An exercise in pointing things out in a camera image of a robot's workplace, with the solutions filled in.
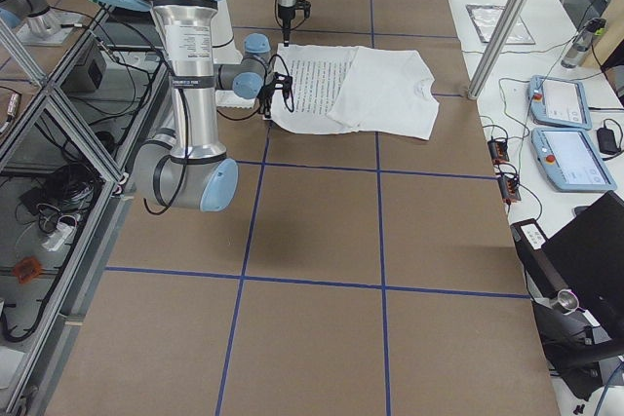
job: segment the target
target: bottle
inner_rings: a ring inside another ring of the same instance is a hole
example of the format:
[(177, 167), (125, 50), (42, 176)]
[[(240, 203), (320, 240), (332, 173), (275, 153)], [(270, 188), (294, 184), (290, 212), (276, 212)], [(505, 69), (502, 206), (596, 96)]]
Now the bottle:
[(572, 45), (565, 53), (565, 57), (562, 59), (562, 66), (565, 68), (574, 68), (583, 61), (594, 39), (602, 36), (605, 32), (605, 19), (590, 19), (585, 23), (585, 26), (578, 32)]

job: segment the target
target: white cloth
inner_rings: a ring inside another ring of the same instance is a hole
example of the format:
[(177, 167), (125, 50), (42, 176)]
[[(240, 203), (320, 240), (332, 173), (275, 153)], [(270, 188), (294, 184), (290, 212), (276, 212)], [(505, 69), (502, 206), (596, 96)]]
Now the white cloth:
[(359, 48), (328, 117), (354, 131), (429, 139), (439, 106), (433, 82), (416, 51)]

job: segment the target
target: orange object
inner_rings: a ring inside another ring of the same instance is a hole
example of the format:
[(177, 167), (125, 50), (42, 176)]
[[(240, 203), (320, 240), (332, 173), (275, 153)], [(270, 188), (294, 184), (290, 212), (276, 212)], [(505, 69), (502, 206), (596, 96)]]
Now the orange object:
[(37, 257), (30, 256), (24, 257), (20, 260), (11, 273), (18, 279), (19, 284), (26, 284), (33, 278), (37, 278), (41, 275), (41, 263), (37, 260)]

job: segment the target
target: transparent plastic sheet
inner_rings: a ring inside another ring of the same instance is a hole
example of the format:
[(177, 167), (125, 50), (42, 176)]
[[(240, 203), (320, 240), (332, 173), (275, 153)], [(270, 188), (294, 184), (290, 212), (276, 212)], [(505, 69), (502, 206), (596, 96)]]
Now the transparent plastic sheet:
[[(501, 5), (466, 5), (466, 9), (477, 29), (479, 39), (482, 43), (488, 43), (505, 7)], [(518, 17), (505, 44), (535, 44), (535, 40), (520, 17)]]

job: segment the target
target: power adapter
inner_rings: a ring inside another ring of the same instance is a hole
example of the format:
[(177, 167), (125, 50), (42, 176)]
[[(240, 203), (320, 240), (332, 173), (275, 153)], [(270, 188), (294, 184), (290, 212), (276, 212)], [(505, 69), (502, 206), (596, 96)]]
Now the power adapter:
[(616, 155), (620, 152), (620, 149), (615, 142), (615, 132), (607, 127), (600, 127), (596, 131), (596, 137), (598, 138), (598, 148), (601, 153), (606, 155)]

